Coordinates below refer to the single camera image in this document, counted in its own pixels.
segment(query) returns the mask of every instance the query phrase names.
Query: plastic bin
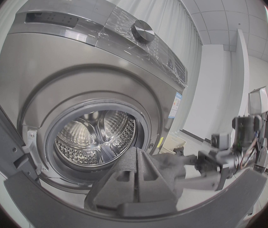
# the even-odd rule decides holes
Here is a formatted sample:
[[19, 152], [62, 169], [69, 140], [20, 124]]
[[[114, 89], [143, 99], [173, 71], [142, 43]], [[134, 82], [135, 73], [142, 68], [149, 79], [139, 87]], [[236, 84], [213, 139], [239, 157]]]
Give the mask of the plastic bin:
[[173, 151], [175, 148], [180, 148], [182, 146], [185, 146], [186, 141], [181, 139], [180, 137], [174, 137], [170, 134], [167, 135], [167, 138], [165, 142], [163, 143], [163, 146], [160, 150], [160, 154], [162, 153], [171, 153], [175, 154]]

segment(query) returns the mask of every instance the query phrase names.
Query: ceiling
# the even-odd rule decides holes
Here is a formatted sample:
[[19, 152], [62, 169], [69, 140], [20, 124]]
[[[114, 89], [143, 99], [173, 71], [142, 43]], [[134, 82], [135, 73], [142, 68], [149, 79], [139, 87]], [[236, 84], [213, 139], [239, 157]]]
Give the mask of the ceiling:
[[235, 51], [242, 29], [248, 55], [268, 62], [268, 19], [262, 0], [182, 0], [204, 44]]

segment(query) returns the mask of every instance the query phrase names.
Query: rotary knob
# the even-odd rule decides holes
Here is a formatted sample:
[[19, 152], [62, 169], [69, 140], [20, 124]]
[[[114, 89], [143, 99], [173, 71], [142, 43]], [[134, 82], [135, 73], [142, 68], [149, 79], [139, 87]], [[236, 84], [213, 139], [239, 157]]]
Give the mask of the rotary knob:
[[149, 43], [154, 40], [155, 33], [151, 26], [142, 20], [136, 20], [132, 25], [134, 37], [141, 43]]

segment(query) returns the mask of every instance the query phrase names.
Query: baseboard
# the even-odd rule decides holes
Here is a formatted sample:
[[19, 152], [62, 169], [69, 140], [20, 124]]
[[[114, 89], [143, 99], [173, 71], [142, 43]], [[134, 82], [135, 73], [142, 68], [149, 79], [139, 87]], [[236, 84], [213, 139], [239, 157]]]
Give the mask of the baseboard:
[[192, 134], [184, 129], [181, 129], [181, 132], [185, 133], [186, 135], [189, 135], [190, 137], [200, 141], [200, 142], [204, 142], [204, 139], [200, 138], [199, 136], [196, 136], [195, 134]]
[[210, 139], [205, 138], [205, 141], [208, 142], [208, 143], [211, 143]]

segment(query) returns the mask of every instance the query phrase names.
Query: front-load washing machine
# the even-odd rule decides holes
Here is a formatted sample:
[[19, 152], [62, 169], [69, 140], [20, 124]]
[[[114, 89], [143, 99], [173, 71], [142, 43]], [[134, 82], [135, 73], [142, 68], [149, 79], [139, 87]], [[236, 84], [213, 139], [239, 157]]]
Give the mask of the front-load washing machine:
[[0, 54], [0, 105], [38, 177], [81, 193], [129, 147], [159, 153], [187, 70], [144, 21], [105, 0], [28, 0]]

